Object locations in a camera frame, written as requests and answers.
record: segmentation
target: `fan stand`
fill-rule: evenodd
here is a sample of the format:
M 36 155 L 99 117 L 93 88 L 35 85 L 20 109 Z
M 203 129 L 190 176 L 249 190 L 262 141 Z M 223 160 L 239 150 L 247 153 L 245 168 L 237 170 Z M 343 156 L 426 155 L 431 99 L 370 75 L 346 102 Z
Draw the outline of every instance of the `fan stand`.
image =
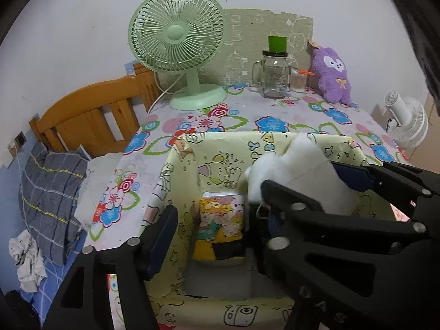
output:
M 226 91 L 216 84 L 200 84 L 197 69 L 186 72 L 187 87 L 176 92 L 169 106 L 176 110 L 198 110 L 211 107 L 226 99 Z

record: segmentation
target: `yellow bow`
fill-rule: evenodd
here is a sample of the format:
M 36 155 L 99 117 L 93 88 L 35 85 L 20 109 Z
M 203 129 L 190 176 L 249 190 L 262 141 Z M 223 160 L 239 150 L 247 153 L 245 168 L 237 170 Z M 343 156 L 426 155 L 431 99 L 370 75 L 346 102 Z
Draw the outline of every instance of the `yellow bow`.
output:
M 336 79 L 336 81 L 338 82 L 338 83 L 340 83 L 340 88 L 344 88 L 344 89 L 347 89 L 347 87 L 345 86 L 345 83 L 347 82 L 345 79 L 340 79 L 340 78 L 338 78 L 338 79 Z

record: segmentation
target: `floral tablecloth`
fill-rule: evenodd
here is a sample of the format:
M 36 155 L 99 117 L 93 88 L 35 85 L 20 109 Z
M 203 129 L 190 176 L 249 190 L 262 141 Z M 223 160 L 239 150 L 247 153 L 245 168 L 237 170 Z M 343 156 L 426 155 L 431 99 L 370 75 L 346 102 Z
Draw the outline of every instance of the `floral tablecloth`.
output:
M 146 124 L 128 144 L 98 205 L 85 244 L 96 249 L 114 248 L 139 235 L 142 223 L 148 221 L 144 220 L 146 209 L 167 202 L 170 170 L 164 163 L 172 148 L 184 153 L 177 140 L 184 133 L 259 131 L 264 135 L 292 131 L 339 134 L 355 140 L 352 147 L 362 149 L 365 163 L 408 162 L 396 143 L 356 104 L 329 104 L 311 88 L 304 93 L 291 91 L 278 100 L 265 99 L 248 86 L 225 89 L 228 93 L 225 101 L 202 110 L 184 112 L 171 109 L 167 101 L 158 103 Z M 268 140 L 264 151 L 271 151 L 271 147 L 273 144 Z M 255 148 L 251 157 L 257 159 L 264 151 Z M 326 149 L 326 153 L 332 154 L 333 150 Z M 344 162 L 348 156 L 338 153 L 336 157 Z M 218 177 L 213 182 L 226 185 L 228 180 Z M 115 276 L 109 278 L 109 289 L 110 294 L 117 290 Z M 113 319 L 115 328 L 123 328 L 118 299 L 115 292 L 111 296 Z

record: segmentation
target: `blue bed sheet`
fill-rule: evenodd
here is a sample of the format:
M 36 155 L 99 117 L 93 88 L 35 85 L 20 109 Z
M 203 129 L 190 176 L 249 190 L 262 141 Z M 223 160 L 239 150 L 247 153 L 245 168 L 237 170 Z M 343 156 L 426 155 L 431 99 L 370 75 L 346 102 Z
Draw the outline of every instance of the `blue bed sheet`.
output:
M 45 322 L 46 315 L 49 311 L 55 294 L 58 291 L 62 280 L 67 274 L 67 271 L 69 271 L 69 268 L 76 259 L 76 256 L 81 251 L 86 237 L 87 233 L 83 231 L 80 239 L 76 243 L 75 249 L 67 257 L 64 266 L 59 266 L 50 261 L 48 258 L 44 257 L 45 268 L 48 277 L 41 281 L 41 284 L 38 287 L 38 293 L 26 293 L 25 291 L 20 290 L 21 296 L 27 302 L 31 303 L 33 308 L 37 311 L 41 325 L 43 325 L 43 323 Z

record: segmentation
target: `star print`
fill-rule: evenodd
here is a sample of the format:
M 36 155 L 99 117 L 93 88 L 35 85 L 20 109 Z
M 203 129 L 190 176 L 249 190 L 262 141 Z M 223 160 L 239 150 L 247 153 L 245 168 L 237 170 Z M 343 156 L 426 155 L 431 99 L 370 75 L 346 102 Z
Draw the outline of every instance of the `star print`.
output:
M 331 146 L 329 148 L 325 148 L 324 149 L 324 155 L 327 156 L 327 157 L 333 155 L 333 146 Z
M 177 263 L 177 252 L 176 251 L 172 251 L 172 255 L 169 258 L 169 260 L 171 261 L 171 263 L 173 265 Z

